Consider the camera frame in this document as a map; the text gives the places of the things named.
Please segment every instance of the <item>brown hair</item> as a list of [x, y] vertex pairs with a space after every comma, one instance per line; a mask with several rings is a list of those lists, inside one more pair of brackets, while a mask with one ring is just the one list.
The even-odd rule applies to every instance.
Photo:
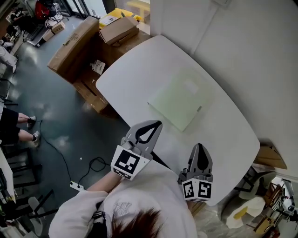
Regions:
[[112, 235], [111, 238], [157, 238], [162, 227], [155, 227], [158, 220], [159, 212], [153, 208], [147, 211], [139, 211], [139, 213], [124, 226], [122, 221], [116, 217], [115, 212], [112, 219]]

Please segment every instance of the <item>white t-shirt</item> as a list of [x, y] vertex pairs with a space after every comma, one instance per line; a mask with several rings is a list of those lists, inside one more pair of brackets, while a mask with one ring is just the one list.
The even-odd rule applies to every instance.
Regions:
[[163, 225], [159, 238], [196, 238], [196, 225], [177, 179], [174, 172], [152, 160], [133, 181], [123, 180], [110, 194], [81, 191], [60, 207], [50, 226], [50, 238], [86, 237], [101, 201], [98, 210], [106, 213], [108, 236], [114, 212], [127, 223], [140, 210], [154, 208], [160, 211], [156, 225]]

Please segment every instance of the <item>floor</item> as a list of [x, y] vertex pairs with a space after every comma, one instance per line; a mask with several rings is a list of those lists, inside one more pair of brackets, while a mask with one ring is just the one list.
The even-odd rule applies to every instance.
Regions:
[[[22, 44], [17, 52], [16, 73], [12, 75], [8, 69], [4, 75], [12, 82], [9, 99], [19, 103], [9, 108], [42, 120], [41, 133], [64, 154], [71, 179], [75, 182], [88, 171], [91, 159], [102, 157], [110, 163], [116, 146], [129, 129], [121, 118], [99, 115], [74, 87], [47, 67], [53, 54], [80, 22], [80, 19], [71, 17], [65, 30], [39, 48]], [[40, 129], [39, 124], [36, 123], [32, 132]], [[18, 146], [27, 147], [28, 144], [19, 143]], [[53, 148], [42, 140], [40, 147], [31, 151], [34, 163], [42, 164], [40, 184], [35, 189], [44, 191], [44, 195], [50, 189], [54, 190], [54, 199], [49, 201], [51, 206], [57, 208], [77, 194], [77, 190], [69, 186], [62, 157]], [[93, 167], [99, 169], [102, 165], [94, 163]], [[101, 172], [91, 171], [81, 184], [88, 188], [109, 170], [107, 166]]]

